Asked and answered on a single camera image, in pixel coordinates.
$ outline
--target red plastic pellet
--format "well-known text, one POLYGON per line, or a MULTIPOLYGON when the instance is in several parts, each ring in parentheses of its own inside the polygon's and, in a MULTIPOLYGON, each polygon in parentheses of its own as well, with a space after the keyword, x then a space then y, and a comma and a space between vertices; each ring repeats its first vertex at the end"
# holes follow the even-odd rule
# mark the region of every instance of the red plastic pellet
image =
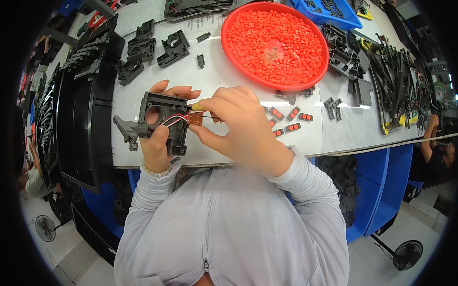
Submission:
POLYGON ((323 63, 323 52, 327 53, 310 26, 272 10, 239 13, 226 36, 231 52, 244 67, 279 84, 309 81, 323 63))

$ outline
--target electric fan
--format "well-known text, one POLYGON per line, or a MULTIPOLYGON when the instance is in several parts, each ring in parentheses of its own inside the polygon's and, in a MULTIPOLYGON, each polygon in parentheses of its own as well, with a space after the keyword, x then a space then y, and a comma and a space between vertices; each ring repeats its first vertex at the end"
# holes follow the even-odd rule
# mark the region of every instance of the electric fan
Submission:
POLYGON ((35 229, 37 230, 38 236, 46 242, 51 242, 56 237, 56 229, 60 225, 55 226, 54 222, 45 215, 40 215, 35 220, 35 229))
POLYGON ((398 246, 396 251, 392 251, 386 244, 384 244, 375 235, 371 234, 371 237, 375 239, 379 244, 375 243, 378 247, 386 249, 393 257, 382 249, 383 253, 390 259, 393 260, 393 265, 397 270, 407 270, 412 268, 423 253, 423 245, 418 240, 409 240, 398 246))

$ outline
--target red bowl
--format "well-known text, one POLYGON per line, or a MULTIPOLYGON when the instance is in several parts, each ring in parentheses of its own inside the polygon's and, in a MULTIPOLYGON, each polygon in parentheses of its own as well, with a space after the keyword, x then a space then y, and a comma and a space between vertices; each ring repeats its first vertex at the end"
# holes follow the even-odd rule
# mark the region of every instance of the red bowl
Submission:
POLYGON ((326 44, 326 41, 320 29, 318 29, 318 27, 309 18, 305 17, 303 14, 301 14, 297 10, 291 7, 288 7, 286 5, 283 5, 283 4, 255 2, 255 3, 246 4, 246 5, 243 5, 242 7, 237 8, 232 13, 230 13, 230 15, 224 21, 223 26, 221 27, 221 44, 223 46, 224 53, 226 54, 230 62, 238 70, 240 70, 243 74, 245 74, 245 76, 249 77, 250 79, 264 86, 267 86, 267 87, 270 87, 276 90, 291 92, 291 91, 299 91, 299 90, 310 88, 321 80, 321 78, 324 76, 324 74, 327 71, 327 67, 329 66, 329 53, 327 51, 327 44, 326 44), (232 22, 235 20, 235 17, 237 17, 237 15, 240 12, 245 12, 245 11, 250 11, 250 10, 254 12, 274 10, 274 11, 277 11, 278 13, 289 13, 293 16, 296 16, 298 19, 302 19, 305 24, 309 25, 312 31, 318 36, 318 39, 320 40, 322 49, 323 49, 323 54, 322 54, 323 63, 318 73, 305 83, 296 84, 296 85, 284 85, 284 84, 273 83, 273 82, 261 79, 257 77, 256 75, 250 73, 249 70, 247 70, 244 66, 242 66, 242 64, 239 63, 238 60, 235 58, 234 54, 231 53, 226 35, 227 35, 227 31, 229 27, 231 26, 232 22))

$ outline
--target zipper pull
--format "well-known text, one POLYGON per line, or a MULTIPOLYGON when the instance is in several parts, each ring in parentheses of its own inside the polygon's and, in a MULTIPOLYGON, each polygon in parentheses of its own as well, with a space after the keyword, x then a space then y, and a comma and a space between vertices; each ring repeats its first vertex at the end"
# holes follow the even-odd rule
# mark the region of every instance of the zipper pull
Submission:
POLYGON ((208 247, 206 244, 202 245, 202 257, 203 257, 203 270, 208 272, 210 265, 208 264, 208 247))

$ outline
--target white table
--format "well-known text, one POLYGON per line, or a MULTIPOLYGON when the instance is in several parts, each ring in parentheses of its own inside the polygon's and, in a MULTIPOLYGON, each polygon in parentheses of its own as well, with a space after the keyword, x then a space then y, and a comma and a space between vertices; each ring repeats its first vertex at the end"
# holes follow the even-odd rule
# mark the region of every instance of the white table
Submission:
MULTIPOLYGON (((163 19, 165 0, 156 0, 153 5, 148 6, 146 0, 139 1, 119 10, 118 25, 116 32, 124 36, 125 47, 122 58, 125 60, 127 43, 134 38, 136 27, 152 18, 158 22, 163 19)), ((137 121, 141 99, 144 92, 156 82, 169 79, 169 86, 191 85, 193 89, 201 89, 199 99, 211 97, 214 91, 220 87, 238 85, 250 86, 259 97, 264 106, 275 106, 284 114, 289 114, 294 106, 287 101, 276 98, 275 91, 261 86, 245 78, 229 62, 221 47, 220 29, 224 18, 221 15, 208 15, 201 17, 199 27, 196 26, 196 18, 184 22, 171 23, 162 22, 155 26, 154 36, 156 38, 155 58, 164 53, 161 40, 167 39, 169 34, 183 30, 190 42, 190 55, 177 61, 171 66, 161 69, 154 59, 145 63, 145 69, 128 85, 121 86, 116 80, 113 93, 112 116, 118 115, 123 120, 137 121), (197 43, 196 37, 205 32, 211 32, 209 39, 197 43), (200 69, 197 66, 196 56, 204 54, 205 67, 200 69)), ((369 21, 361 18, 363 28, 360 33, 368 38, 376 40, 375 33, 382 34, 376 20, 369 21)), ((390 39, 397 35, 387 35, 390 39)), ((371 80, 369 74, 365 79, 371 80)), ((298 96, 295 106, 301 111, 314 116, 312 122, 294 120, 300 122, 302 128, 298 131, 285 133, 278 137, 278 140, 285 145, 296 145, 304 156, 316 156, 323 153, 336 153, 348 150, 370 148, 397 141, 409 140, 418 137, 416 126, 396 131, 390 135, 383 135, 380 128, 377 101, 372 92, 372 106, 356 108, 353 97, 348 94, 348 79, 340 77, 336 72, 329 69, 322 81, 316 85, 314 95, 305 98, 298 96), (342 121, 329 120, 323 102, 329 97, 335 100, 341 98, 342 121)), ((290 124, 284 119, 274 126, 274 130, 283 128, 290 124)), ((205 118, 204 125, 219 135, 227 133, 225 124, 214 124, 211 119, 205 118)), ((111 126, 113 164, 116 167, 138 167, 142 160, 141 150, 129 151, 129 146, 124 143, 123 136, 115 124, 111 126)), ((188 149, 183 157, 185 165, 212 165, 231 162, 225 156, 204 146, 194 133, 188 132, 186 141, 188 149)))

